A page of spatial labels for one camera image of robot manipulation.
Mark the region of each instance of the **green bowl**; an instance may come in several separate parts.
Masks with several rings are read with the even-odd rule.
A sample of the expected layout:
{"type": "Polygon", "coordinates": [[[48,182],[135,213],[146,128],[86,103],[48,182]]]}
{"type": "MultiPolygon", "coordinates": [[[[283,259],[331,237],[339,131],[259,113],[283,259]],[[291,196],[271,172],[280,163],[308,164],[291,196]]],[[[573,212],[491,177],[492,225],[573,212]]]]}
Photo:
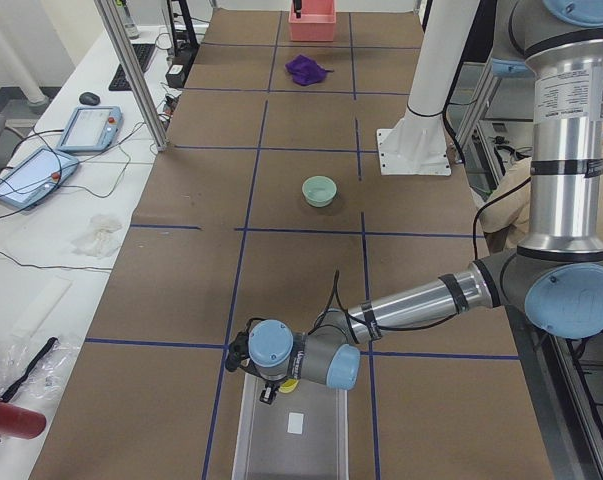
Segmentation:
{"type": "Polygon", "coordinates": [[[305,201],[313,207],[327,207],[337,194],[337,185],[331,178],[310,177],[301,187],[305,201]]]}

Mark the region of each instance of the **warning label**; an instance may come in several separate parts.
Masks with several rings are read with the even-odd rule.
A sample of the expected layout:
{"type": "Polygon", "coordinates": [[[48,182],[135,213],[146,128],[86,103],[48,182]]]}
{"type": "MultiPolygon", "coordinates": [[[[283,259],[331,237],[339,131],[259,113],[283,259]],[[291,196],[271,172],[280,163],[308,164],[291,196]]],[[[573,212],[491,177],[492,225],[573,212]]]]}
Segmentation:
{"type": "Polygon", "coordinates": [[[585,68],[539,79],[535,123],[564,118],[603,119],[603,67],[585,68]]]}

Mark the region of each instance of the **white desk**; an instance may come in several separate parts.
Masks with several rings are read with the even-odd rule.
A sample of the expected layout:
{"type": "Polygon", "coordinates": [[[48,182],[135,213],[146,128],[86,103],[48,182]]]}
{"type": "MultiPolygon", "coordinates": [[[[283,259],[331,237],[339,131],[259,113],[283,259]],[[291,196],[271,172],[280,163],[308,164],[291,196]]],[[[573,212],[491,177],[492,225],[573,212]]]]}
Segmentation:
{"type": "MultiPolygon", "coordinates": [[[[143,27],[140,29],[141,43],[154,43],[165,28],[143,27]]],[[[160,45],[166,44],[162,37],[160,45]]],[[[145,74],[155,104],[159,105],[166,90],[167,63],[165,51],[156,49],[150,68],[145,74]]],[[[95,42],[81,64],[68,79],[50,107],[36,125],[36,131],[64,128],[73,109],[79,105],[81,92],[92,91],[101,97],[101,105],[116,105],[123,112],[123,125],[118,139],[126,137],[137,122],[142,122],[141,113],[132,92],[109,92],[107,86],[114,75],[118,60],[107,34],[104,32],[95,42]]],[[[46,137],[51,146],[56,146],[58,136],[46,137]]],[[[29,153],[42,145],[38,139],[24,144],[12,159],[15,165],[29,153]]],[[[42,205],[27,213],[0,220],[0,250],[23,263],[37,265],[95,266],[111,268],[118,252],[106,258],[95,258],[73,253],[72,240],[83,234],[90,219],[97,214],[116,217],[123,228],[115,232],[119,242],[123,241],[130,225],[130,217],[150,174],[156,150],[145,125],[123,145],[132,157],[125,175],[113,194],[99,199],[80,189],[60,189],[42,205]]],[[[68,185],[82,185],[97,194],[108,193],[128,158],[118,148],[86,162],[77,169],[68,185]]],[[[11,210],[0,204],[0,215],[11,210]]],[[[31,340],[27,353],[29,359],[45,344],[49,337],[59,337],[63,344],[74,345],[78,351],[92,321],[106,282],[108,272],[81,270],[38,270],[23,268],[0,256],[0,338],[6,338],[19,317],[37,299],[46,285],[55,277],[71,282],[69,289],[54,306],[41,328],[31,340]]],[[[61,369],[62,383],[74,365],[76,356],[68,357],[68,364],[61,369]]],[[[15,398],[16,405],[30,408],[46,415],[48,427],[56,412],[60,396],[55,400],[41,400],[22,393],[15,398]]],[[[0,443],[0,480],[22,480],[28,478],[39,455],[47,434],[34,440],[4,437],[0,443]]]]}

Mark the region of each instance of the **purple object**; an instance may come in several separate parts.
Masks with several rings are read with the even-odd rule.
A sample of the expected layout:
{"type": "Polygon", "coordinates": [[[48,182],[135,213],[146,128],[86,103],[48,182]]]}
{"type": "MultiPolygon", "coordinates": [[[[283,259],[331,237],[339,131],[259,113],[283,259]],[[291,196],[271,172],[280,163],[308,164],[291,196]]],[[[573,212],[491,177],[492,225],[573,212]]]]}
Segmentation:
{"type": "Polygon", "coordinates": [[[333,71],[325,70],[317,62],[304,55],[297,55],[294,60],[285,64],[285,68],[292,75],[294,83],[304,87],[322,82],[328,76],[328,72],[333,71]]]}

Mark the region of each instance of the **black keyboard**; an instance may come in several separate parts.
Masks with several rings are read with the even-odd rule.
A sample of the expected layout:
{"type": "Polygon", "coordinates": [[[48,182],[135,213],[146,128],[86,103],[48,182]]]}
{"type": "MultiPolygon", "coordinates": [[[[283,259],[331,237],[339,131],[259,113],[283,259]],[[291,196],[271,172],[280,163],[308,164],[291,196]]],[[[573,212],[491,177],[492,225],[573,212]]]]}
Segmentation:
{"type": "MultiPolygon", "coordinates": [[[[154,53],[154,47],[154,43],[132,44],[132,48],[134,48],[134,53],[137,56],[137,60],[139,61],[139,65],[141,65],[141,70],[144,72],[150,66],[150,59],[152,58],[152,54],[154,53]]],[[[117,67],[117,71],[114,74],[114,78],[110,82],[110,85],[108,86],[108,90],[110,90],[111,92],[132,90],[130,88],[128,80],[125,78],[125,72],[123,71],[123,67],[121,65],[117,67]]]]}

